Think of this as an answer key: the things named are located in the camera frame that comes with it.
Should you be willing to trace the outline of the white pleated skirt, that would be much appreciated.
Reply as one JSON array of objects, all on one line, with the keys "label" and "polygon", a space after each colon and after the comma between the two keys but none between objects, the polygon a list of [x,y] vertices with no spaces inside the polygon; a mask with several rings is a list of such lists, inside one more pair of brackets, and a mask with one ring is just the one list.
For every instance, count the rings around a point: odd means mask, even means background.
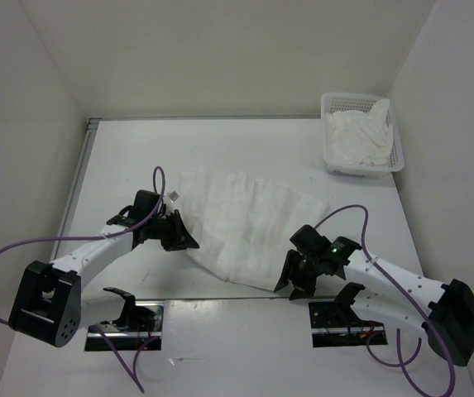
[{"label": "white pleated skirt", "polygon": [[177,208],[199,244],[188,255],[224,282],[275,289],[290,237],[314,225],[328,201],[270,179],[196,170],[180,175]]}]

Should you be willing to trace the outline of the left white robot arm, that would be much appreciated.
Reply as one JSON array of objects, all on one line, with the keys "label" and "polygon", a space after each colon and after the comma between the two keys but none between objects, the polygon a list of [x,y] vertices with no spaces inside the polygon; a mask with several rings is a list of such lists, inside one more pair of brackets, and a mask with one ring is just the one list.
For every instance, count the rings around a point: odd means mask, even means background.
[{"label": "left white robot arm", "polygon": [[178,197],[176,192],[161,196],[140,190],[133,204],[107,220],[93,240],[52,262],[33,261],[23,272],[9,327],[63,347],[80,328],[109,322],[124,331],[141,323],[146,315],[134,294],[106,287],[102,296],[84,298],[83,291],[114,261],[147,240],[159,241],[165,251],[199,248],[174,207]]}]

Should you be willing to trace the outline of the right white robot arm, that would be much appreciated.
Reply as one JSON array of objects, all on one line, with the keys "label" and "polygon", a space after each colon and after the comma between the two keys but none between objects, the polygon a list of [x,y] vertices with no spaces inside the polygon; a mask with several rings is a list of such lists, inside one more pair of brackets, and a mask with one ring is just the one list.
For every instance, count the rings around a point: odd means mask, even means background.
[{"label": "right white robot arm", "polygon": [[293,285],[290,299],[310,299],[319,276],[337,276],[346,281],[334,300],[340,323],[375,321],[387,331],[420,338],[456,366],[468,364],[474,353],[474,294],[467,284],[431,280],[367,258],[359,243],[346,237],[329,241],[310,225],[290,241],[294,249],[287,253],[276,290]]}]

